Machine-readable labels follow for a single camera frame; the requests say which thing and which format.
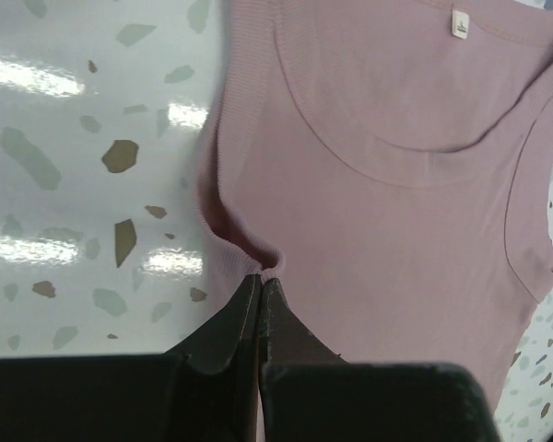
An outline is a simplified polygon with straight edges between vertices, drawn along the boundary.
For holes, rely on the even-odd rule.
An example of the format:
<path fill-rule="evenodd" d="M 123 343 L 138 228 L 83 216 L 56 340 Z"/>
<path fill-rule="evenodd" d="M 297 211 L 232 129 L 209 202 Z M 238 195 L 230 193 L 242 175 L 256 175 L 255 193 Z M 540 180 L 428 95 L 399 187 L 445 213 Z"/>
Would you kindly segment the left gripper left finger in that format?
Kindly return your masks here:
<path fill-rule="evenodd" d="M 258 276 L 159 355 L 0 359 L 0 441 L 253 441 Z"/>

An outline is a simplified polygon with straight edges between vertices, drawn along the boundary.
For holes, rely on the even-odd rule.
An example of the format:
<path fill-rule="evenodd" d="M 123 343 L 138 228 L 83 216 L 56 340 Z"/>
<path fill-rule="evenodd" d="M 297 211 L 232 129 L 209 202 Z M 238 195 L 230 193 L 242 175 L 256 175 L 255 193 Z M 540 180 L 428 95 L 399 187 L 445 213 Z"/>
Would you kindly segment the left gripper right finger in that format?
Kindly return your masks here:
<path fill-rule="evenodd" d="M 262 292 L 259 387 L 267 441 L 497 441 L 474 378 L 453 364 L 350 364 Z"/>

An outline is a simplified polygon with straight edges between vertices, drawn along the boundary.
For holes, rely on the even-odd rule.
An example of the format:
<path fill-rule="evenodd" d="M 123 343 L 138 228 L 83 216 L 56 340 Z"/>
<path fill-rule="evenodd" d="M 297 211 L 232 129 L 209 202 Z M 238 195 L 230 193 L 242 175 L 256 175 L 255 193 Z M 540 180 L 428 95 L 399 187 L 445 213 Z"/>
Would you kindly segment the pink tank top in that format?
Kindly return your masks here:
<path fill-rule="evenodd" d="M 232 1 L 196 192 L 208 297 L 278 279 L 347 361 L 466 367 L 496 407 L 553 288 L 553 10 Z"/>

